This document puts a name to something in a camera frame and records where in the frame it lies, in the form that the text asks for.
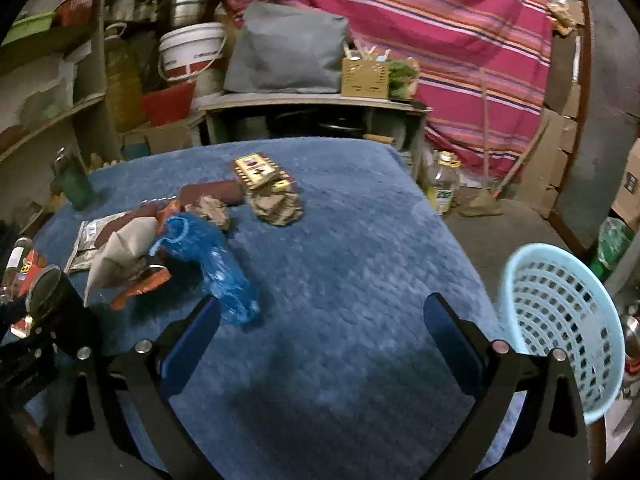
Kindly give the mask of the red blue snack can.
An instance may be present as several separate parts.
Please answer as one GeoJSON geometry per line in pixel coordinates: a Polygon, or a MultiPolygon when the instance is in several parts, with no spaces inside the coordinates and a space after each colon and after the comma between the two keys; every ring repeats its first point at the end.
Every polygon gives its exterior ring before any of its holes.
{"type": "MultiPolygon", "coordinates": [[[[27,295],[30,286],[32,286],[32,282],[38,278],[39,274],[46,266],[46,257],[38,254],[35,249],[32,249],[26,257],[20,272],[17,274],[17,298],[23,298],[27,295]]],[[[24,318],[21,318],[11,325],[11,333],[18,338],[27,337],[31,329],[32,317],[29,313],[27,313],[24,318]]]]}

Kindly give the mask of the blue plastic bag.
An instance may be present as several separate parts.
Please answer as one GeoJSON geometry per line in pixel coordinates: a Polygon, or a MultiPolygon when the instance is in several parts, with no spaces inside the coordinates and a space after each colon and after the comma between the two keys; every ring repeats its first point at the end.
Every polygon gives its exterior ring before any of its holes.
{"type": "Polygon", "coordinates": [[[149,255],[160,250],[176,260],[197,263],[207,295],[218,299],[224,324],[245,325],[260,313],[258,290],[232,254],[224,233],[192,212],[178,212],[163,225],[149,255]]]}

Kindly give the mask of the orange plastic wrapper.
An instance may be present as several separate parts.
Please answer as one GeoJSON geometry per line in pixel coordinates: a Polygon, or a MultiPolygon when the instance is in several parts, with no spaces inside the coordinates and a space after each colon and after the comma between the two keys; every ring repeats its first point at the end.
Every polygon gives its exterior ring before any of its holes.
{"type": "Polygon", "coordinates": [[[122,310],[129,297],[140,296],[157,289],[171,278],[170,272],[161,263],[152,263],[151,247],[160,238],[164,225],[169,217],[180,211],[180,203],[176,198],[163,204],[147,203],[118,219],[114,226],[115,234],[123,240],[122,246],[138,248],[140,256],[130,266],[127,285],[112,300],[113,311],[122,310]]]}

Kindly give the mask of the glass jar white label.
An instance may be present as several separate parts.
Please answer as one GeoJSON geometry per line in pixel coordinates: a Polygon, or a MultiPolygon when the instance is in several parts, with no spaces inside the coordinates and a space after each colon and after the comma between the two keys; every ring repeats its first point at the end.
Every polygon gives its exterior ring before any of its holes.
{"type": "Polygon", "coordinates": [[[18,296],[26,278],[26,261],[31,251],[32,240],[29,237],[20,237],[16,240],[2,276],[0,294],[2,304],[10,304],[18,296]]]}

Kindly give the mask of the light blue laundry basket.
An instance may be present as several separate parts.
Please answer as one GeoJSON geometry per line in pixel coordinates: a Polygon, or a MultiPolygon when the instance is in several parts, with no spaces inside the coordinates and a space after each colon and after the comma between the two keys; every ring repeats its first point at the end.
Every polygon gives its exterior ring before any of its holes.
{"type": "Polygon", "coordinates": [[[496,311],[516,352],[566,353],[586,424],[605,415],[623,383],[625,341],[615,304],[588,266],[554,245],[524,245],[502,269],[496,311]]]}

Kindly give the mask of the silver grey snack packet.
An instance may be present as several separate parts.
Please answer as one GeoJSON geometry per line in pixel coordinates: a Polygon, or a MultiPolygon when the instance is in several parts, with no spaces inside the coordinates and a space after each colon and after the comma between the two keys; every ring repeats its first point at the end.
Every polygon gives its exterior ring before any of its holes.
{"type": "Polygon", "coordinates": [[[118,214],[110,214],[106,217],[81,222],[72,252],[66,261],[64,272],[72,274],[88,271],[92,260],[98,252],[98,248],[96,248],[98,236],[107,223],[122,218],[123,215],[123,212],[119,212],[118,214]]]}

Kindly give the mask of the blue fuzzy table cloth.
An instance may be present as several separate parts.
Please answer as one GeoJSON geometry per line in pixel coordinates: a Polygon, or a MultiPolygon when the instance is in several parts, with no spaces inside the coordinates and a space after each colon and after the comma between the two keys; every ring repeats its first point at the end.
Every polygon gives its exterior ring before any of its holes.
{"type": "Polygon", "coordinates": [[[228,479],[415,479],[472,406],[423,322],[438,292],[501,330],[474,266],[388,146],[280,139],[190,148],[95,172],[100,201],[61,208],[37,249],[64,266],[84,219],[227,180],[261,152],[295,180],[303,215],[278,228],[234,207],[229,245],[262,310],[218,330],[172,407],[228,479]]]}

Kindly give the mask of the dark green bottle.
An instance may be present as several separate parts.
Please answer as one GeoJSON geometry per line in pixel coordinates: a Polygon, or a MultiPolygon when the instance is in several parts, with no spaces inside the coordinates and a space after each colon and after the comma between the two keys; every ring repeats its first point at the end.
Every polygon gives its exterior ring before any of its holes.
{"type": "Polygon", "coordinates": [[[51,164],[56,185],[76,210],[88,208],[96,198],[88,174],[78,156],[60,148],[51,164]]]}

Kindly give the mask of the small crumpled brown paper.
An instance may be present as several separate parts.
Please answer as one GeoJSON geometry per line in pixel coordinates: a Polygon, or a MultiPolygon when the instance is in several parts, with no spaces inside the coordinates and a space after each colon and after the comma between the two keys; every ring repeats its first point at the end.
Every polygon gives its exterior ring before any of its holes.
{"type": "Polygon", "coordinates": [[[211,195],[203,195],[196,202],[184,206],[186,211],[218,226],[221,231],[228,231],[231,217],[227,205],[211,195]]]}

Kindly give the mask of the steel bowls stack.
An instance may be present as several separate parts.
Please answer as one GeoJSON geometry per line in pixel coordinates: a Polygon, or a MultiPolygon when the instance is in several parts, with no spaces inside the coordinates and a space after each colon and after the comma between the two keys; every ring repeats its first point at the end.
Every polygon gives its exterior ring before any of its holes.
{"type": "Polygon", "coordinates": [[[626,307],[620,316],[625,344],[625,368],[628,374],[639,373],[640,335],[639,335],[639,301],[626,307]]]}

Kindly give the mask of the dark red wrapper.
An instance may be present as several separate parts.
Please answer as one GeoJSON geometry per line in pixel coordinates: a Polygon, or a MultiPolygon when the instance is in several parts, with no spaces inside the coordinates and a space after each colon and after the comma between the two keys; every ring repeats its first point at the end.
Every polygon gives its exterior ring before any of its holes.
{"type": "Polygon", "coordinates": [[[186,207],[196,204],[203,196],[216,198],[227,206],[243,203],[243,190],[239,182],[235,180],[187,184],[181,188],[178,201],[181,206],[186,207]]]}

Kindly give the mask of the clear oil bottle yellow label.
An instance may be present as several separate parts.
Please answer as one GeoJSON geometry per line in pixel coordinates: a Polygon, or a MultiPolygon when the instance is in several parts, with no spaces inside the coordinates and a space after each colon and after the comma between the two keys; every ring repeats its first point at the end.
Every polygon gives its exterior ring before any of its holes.
{"type": "Polygon", "coordinates": [[[438,214],[449,211],[459,185],[461,162],[453,152],[440,151],[427,168],[426,196],[438,214]]]}

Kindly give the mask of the yellow patterned snack box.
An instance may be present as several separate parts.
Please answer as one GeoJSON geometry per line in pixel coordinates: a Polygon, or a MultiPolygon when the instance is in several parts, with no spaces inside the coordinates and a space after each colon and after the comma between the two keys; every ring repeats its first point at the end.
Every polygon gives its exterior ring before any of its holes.
{"type": "Polygon", "coordinates": [[[236,158],[232,169],[242,187],[250,192],[281,192],[292,190],[293,177],[262,152],[236,158]]]}

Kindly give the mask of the cardboard box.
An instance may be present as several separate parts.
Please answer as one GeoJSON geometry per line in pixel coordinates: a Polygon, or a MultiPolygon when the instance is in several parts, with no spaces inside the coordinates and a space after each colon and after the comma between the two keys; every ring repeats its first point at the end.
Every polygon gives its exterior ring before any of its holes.
{"type": "Polygon", "coordinates": [[[626,167],[620,181],[613,211],[620,216],[634,232],[639,229],[640,219],[640,140],[634,142],[628,154],[626,167]]]}

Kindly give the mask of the red plastic basin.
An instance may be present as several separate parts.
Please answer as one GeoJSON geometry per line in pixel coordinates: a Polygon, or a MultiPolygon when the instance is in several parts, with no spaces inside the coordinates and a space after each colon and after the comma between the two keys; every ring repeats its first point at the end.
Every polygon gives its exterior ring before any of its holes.
{"type": "Polygon", "coordinates": [[[194,91],[194,82],[186,81],[145,94],[142,96],[141,107],[146,119],[152,126],[159,127],[187,118],[194,91]]]}

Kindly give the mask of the low wooden side table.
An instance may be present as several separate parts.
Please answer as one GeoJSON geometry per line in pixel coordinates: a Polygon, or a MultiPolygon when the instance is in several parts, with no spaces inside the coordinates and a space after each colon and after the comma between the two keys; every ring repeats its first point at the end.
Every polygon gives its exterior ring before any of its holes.
{"type": "Polygon", "coordinates": [[[431,110],[419,101],[332,94],[227,93],[201,105],[210,142],[280,138],[364,139],[399,152],[415,176],[431,110]]]}

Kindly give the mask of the green leafy vegetables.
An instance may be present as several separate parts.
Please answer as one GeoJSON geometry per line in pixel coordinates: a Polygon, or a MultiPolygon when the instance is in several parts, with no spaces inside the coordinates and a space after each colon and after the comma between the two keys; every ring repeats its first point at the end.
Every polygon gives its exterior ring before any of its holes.
{"type": "Polygon", "coordinates": [[[388,98],[395,101],[411,101],[418,90],[420,66],[414,58],[389,60],[388,98]]]}

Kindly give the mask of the yellow perforated utensil box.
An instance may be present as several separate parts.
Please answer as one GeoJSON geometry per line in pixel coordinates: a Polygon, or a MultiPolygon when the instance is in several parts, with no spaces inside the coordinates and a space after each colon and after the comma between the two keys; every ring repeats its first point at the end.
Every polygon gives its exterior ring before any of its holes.
{"type": "Polygon", "coordinates": [[[358,40],[343,42],[341,95],[350,98],[386,100],[390,93],[390,50],[363,47],[358,40]]]}

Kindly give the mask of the white plastic bucket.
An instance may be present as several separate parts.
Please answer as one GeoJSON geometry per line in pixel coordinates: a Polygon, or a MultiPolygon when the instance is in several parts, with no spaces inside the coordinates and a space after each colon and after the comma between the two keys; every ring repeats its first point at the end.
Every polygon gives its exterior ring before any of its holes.
{"type": "Polygon", "coordinates": [[[184,26],[160,37],[158,73],[164,81],[183,81],[208,70],[224,56],[224,26],[210,22],[184,26]]]}

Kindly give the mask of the green plastic tray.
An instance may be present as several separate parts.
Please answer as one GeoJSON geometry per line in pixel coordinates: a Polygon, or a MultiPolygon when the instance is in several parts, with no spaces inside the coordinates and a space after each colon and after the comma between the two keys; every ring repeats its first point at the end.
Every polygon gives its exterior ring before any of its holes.
{"type": "Polygon", "coordinates": [[[2,41],[2,47],[12,44],[14,41],[40,34],[40,32],[47,32],[53,23],[54,17],[55,12],[52,11],[16,20],[6,34],[6,38],[2,41]]]}

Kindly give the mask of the striped pink curtain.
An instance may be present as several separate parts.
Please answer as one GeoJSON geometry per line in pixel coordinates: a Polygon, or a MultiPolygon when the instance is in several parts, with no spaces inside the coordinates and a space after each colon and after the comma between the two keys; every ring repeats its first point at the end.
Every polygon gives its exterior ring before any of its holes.
{"type": "Polygon", "coordinates": [[[539,124],[551,55],[548,0],[222,0],[240,18],[254,1],[344,16],[360,44],[420,66],[425,128],[466,168],[509,172],[539,124]]]}

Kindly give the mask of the grey cushion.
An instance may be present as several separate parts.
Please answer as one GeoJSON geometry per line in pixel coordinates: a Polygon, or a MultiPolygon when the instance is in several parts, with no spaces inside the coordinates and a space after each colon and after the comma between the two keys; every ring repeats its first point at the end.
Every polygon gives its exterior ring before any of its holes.
{"type": "Polygon", "coordinates": [[[349,21],[269,2],[250,3],[236,36],[224,90],[233,93],[337,93],[349,21]]]}

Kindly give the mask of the steel pot on shelf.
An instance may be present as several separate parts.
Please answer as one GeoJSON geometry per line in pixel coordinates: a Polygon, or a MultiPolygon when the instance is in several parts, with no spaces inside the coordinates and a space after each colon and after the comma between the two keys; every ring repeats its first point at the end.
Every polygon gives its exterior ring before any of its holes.
{"type": "Polygon", "coordinates": [[[169,23],[172,28],[198,24],[206,13],[209,0],[170,0],[169,23]]]}

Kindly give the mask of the wooden wall shelf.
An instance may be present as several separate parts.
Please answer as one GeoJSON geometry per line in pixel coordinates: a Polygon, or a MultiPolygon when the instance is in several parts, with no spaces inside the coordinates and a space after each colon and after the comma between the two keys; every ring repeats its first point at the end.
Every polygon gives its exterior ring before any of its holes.
{"type": "Polygon", "coordinates": [[[119,159],[107,96],[105,0],[3,0],[1,43],[16,20],[55,12],[47,32],[1,46],[1,220],[44,205],[60,148],[85,165],[119,159]]]}

